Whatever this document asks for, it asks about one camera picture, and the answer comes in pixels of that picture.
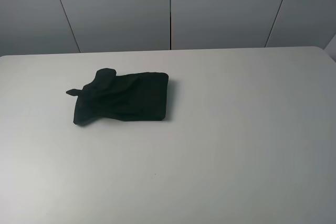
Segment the black printed t-shirt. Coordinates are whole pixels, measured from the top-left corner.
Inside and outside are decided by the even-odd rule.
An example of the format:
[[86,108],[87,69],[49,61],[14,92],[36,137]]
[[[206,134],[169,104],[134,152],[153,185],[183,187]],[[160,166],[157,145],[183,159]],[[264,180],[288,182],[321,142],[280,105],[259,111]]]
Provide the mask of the black printed t-shirt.
[[73,123],[86,126],[98,119],[123,122],[162,121],[166,116],[169,77],[163,72],[119,76],[114,69],[96,72],[81,90],[66,93],[76,97]]

